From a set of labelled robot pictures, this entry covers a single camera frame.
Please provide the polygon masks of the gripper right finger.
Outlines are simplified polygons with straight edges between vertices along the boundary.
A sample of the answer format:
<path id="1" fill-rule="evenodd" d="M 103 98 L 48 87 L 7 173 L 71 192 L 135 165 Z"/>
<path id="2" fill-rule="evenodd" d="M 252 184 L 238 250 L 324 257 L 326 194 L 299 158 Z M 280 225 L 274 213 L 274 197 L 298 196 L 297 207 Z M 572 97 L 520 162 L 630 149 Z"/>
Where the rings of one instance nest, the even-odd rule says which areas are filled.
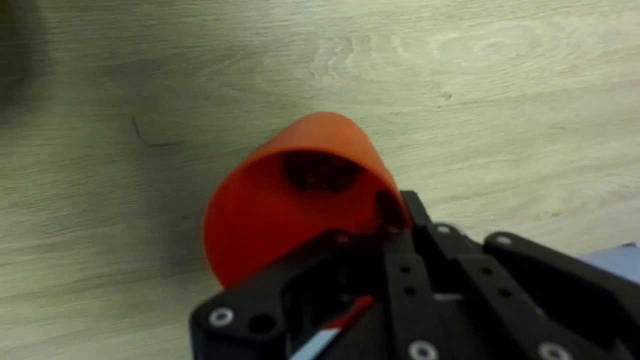
<path id="1" fill-rule="evenodd" d="M 520 235 L 482 244 L 403 191 L 455 360 L 640 360 L 640 284 Z"/>

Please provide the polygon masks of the orange plastic cup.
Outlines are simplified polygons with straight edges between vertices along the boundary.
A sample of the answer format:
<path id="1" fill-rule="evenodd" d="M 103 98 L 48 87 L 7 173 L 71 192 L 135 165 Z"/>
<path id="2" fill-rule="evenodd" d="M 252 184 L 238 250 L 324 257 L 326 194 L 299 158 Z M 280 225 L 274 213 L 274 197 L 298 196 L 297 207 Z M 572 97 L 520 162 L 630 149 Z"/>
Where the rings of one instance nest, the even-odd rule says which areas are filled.
<path id="1" fill-rule="evenodd" d="M 315 151 L 345 158 L 361 173 L 339 193 L 302 192 L 286 178 L 286 153 Z M 365 233 L 382 223 L 378 191 L 402 196 L 366 133 L 336 112 L 294 121 L 258 146 L 215 190 L 202 225 L 206 259 L 225 289 L 242 282 L 323 231 Z"/>

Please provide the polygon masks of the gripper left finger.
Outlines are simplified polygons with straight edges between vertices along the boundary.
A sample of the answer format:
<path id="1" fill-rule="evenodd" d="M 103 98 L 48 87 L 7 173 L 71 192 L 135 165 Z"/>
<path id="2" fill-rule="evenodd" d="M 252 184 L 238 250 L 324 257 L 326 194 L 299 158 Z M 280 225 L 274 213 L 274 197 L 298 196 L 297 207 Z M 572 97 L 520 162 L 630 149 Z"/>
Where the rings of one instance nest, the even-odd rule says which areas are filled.
<path id="1" fill-rule="evenodd" d="M 382 224 L 323 225 L 273 262 L 194 308 L 192 360 L 291 360 L 334 324 L 308 360 L 425 360 L 441 324 L 425 265 L 438 223 L 418 194 L 380 191 Z"/>

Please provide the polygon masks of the dark beans heap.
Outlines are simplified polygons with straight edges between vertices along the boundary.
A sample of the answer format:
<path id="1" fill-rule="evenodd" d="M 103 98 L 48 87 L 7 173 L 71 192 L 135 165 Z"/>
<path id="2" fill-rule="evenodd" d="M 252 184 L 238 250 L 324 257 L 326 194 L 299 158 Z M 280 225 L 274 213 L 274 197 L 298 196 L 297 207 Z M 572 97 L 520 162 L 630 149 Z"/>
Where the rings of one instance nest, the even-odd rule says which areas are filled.
<path id="1" fill-rule="evenodd" d="M 338 194 L 352 187 L 362 172 L 345 157 L 312 150 L 286 152 L 282 163 L 286 180 L 300 192 Z"/>

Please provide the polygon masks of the light blue bowl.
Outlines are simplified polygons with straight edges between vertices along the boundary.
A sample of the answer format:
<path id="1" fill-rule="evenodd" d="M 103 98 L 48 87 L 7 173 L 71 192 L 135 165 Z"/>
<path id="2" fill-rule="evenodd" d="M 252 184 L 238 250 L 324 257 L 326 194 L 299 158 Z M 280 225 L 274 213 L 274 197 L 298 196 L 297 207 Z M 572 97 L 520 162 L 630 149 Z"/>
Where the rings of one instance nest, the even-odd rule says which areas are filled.
<path id="1" fill-rule="evenodd" d="M 593 251 L 579 258 L 640 286 L 640 242 Z"/>

